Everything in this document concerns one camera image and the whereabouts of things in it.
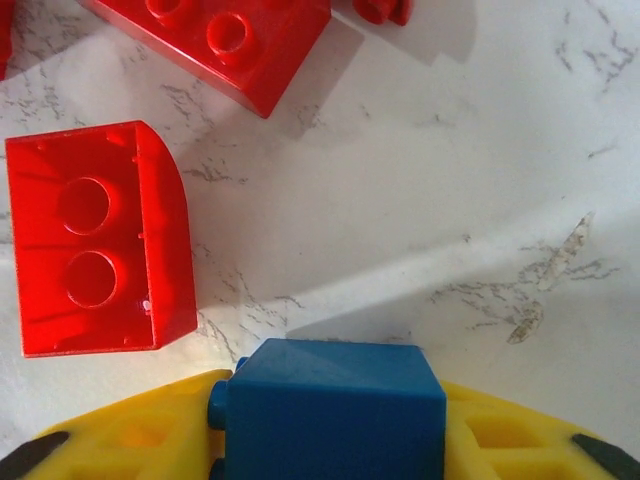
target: white marble surface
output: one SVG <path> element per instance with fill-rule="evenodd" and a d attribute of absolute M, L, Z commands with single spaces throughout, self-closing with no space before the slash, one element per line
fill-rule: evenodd
<path fill-rule="evenodd" d="M 3 137 L 156 128 L 183 173 L 201 325 L 158 352 L 23 359 L 3 182 L 0 454 L 288 334 L 409 340 L 441 377 L 640 456 L 637 1 L 420 0 L 405 29 L 342 1 L 268 121 L 75 2 L 18 3 Z M 538 330 L 509 344 L 532 306 Z"/>

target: marble countertop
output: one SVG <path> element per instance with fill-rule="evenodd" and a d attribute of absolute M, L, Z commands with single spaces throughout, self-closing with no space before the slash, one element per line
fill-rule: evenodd
<path fill-rule="evenodd" d="M 288 335 L 416 343 L 442 378 L 640 456 L 637 2 L 420 0 L 404 29 L 337 2 L 266 121 L 75 2 L 18 3 L 3 137 L 155 128 L 200 326 L 157 352 L 23 359 L 3 181 L 0 455 Z"/>

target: blue lego brick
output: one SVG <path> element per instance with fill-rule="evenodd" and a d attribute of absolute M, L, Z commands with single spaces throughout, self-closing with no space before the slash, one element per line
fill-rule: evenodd
<path fill-rule="evenodd" d="M 267 340 L 209 404 L 227 480 L 441 480 L 445 417 L 408 345 Z"/>

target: yellow plastic piece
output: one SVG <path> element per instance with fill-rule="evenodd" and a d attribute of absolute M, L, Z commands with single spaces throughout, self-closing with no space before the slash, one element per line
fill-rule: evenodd
<path fill-rule="evenodd" d="M 593 433 L 520 405 L 442 382 L 445 480 L 612 480 L 571 437 Z"/>
<path fill-rule="evenodd" d="M 207 402 L 229 370 L 214 370 L 56 425 L 71 437 L 25 480 L 207 479 L 224 456 L 224 433 L 207 425 Z"/>

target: red lego brick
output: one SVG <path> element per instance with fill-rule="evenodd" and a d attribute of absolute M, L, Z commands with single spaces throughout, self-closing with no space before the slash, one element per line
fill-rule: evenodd
<path fill-rule="evenodd" d="M 11 23 L 15 0 L 0 0 L 0 80 L 4 80 L 11 58 Z"/>
<path fill-rule="evenodd" d="M 376 25 L 387 20 L 404 26 L 413 11 L 413 0 L 353 0 L 353 7 L 362 18 Z"/>
<path fill-rule="evenodd" d="M 268 117 L 331 19 L 330 0 L 81 0 Z"/>
<path fill-rule="evenodd" d="M 25 356 L 157 349 L 196 328 L 184 190 L 150 127 L 6 149 Z"/>

